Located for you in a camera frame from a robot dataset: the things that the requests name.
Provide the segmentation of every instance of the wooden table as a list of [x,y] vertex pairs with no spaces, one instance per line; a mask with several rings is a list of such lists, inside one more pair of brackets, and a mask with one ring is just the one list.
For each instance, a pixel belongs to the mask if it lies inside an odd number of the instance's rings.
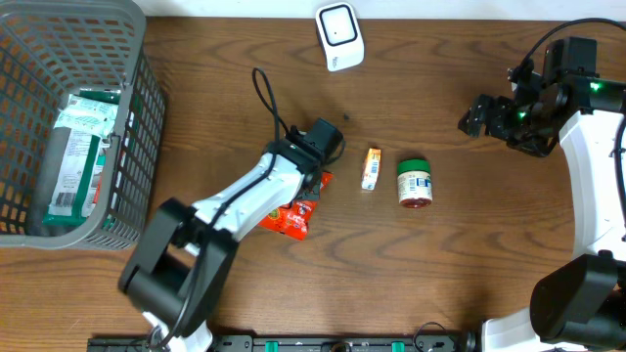
[[[258,161],[272,123],[253,66],[266,69],[287,124],[306,129],[323,116],[347,140],[305,242],[255,230],[242,243],[215,330],[466,329],[527,306],[572,249],[565,158],[473,140],[457,121],[480,93],[510,95],[507,67],[553,26],[361,21],[365,62],[329,73],[311,20],[150,20],[145,49],[169,94],[152,210],[209,197]],[[598,72],[626,80],[623,33],[572,33],[600,39]],[[362,192],[370,146],[382,149],[381,176]],[[432,166],[434,203],[423,210],[397,203],[396,166],[415,154]],[[145,333],[116,288],[129,254],[0,250],[0,350],[84,351],[92,335]]]

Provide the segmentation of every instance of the green and white package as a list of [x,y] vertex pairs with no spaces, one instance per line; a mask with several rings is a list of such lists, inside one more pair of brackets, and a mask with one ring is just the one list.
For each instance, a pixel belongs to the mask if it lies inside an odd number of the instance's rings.
[[107,139],[115,125],[117,105],[69,95],[54,128],[68,127]]
[[107,147],[96,136],[70,131],[44,225],[80,226],[91,215]]

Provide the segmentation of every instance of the spice jar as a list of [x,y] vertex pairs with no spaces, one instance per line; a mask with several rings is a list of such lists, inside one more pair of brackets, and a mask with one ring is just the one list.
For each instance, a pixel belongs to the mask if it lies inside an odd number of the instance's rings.
[[432,203],[428,161],[411,159],[398,164],[398,196],[400,204],[408,208],[422,208]]

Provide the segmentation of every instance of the orange snack bag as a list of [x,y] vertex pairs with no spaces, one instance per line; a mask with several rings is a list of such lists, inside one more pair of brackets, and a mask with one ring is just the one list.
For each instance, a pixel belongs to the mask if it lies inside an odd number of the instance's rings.
[[[332,179],[332,173],[324,172],[320,191],[324,190]],[[302,241],[309,232],[309,219],[316,207],[317,201],[314,200],[294,200],[272,210],[258,224],[268,230]]]

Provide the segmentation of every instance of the robotic arm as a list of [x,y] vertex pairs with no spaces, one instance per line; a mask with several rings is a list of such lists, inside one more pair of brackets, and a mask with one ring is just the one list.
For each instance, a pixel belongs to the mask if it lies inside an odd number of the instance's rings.
[[560,142],[574,203],[572,261],[537,284],[529,308],[483,324],[483,352],[626,347],[623,180],[615,172],[626,84],[599,78],[596,47],[577,37],[553,42],[543,75],[532,71],[532,61],[522,62],[510,70],[513,99],[481,95],[459,123],[473,137],[484,124],[485,134],[534,156],[547,156]]
[[[119,279],[119,289],[155,327],[148,338],[151,349],[203,352],[210,346],[204,320],[217,304],[240,241],[280,205],[318,196],[322,169],[343,143],[342,134],[321,118],[307,133],[293,126],[279,140],[282,120],[266,84],[277,136],[267,152],[248,174],[211,198],[190,207],[175,199],[164,203]],[[193,268],[168,252],[171,244],[197,257]]]

